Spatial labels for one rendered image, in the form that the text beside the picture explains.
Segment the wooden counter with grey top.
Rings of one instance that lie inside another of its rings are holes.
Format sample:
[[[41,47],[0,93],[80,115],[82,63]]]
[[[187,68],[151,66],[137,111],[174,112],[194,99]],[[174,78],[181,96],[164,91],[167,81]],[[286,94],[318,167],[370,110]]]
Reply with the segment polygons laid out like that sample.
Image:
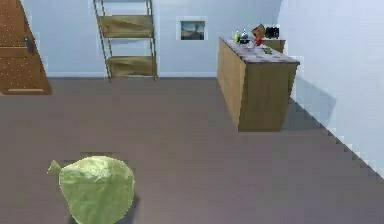
[[[239,132],[282,129],[300,62],[267,47],[220,38],[217,79]]]

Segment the framed landscape picture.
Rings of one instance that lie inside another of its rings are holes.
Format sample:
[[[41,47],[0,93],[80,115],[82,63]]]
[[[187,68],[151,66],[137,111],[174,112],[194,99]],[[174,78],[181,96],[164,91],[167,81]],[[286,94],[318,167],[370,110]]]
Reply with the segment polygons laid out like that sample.
[[[176,23],[176,37],[180,41],[205,41],[208,26],[205,20],[181,19]]]

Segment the wooden metal-framed shelf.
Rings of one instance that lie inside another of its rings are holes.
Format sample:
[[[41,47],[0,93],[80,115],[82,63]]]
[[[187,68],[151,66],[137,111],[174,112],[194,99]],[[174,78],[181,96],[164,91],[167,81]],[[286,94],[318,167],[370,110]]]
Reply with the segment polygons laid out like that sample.
[[[143,0],[144,14],[108,15],[104,3],[107,0],[92,0],[98,26],[102,54],[108,81],[114,77],[151,77],[158,79],[153,0]],[[112,41],[116,39],[148,39],[150,55],[113,54]]]

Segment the brown wooden room door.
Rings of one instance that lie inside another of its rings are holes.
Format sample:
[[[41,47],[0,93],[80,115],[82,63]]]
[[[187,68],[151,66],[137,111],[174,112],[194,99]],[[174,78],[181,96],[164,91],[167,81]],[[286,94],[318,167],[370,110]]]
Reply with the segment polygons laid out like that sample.
[[[30,54],[24,37],[31,38]],[[51,95],[21,0],[0,0],[0,95]]]

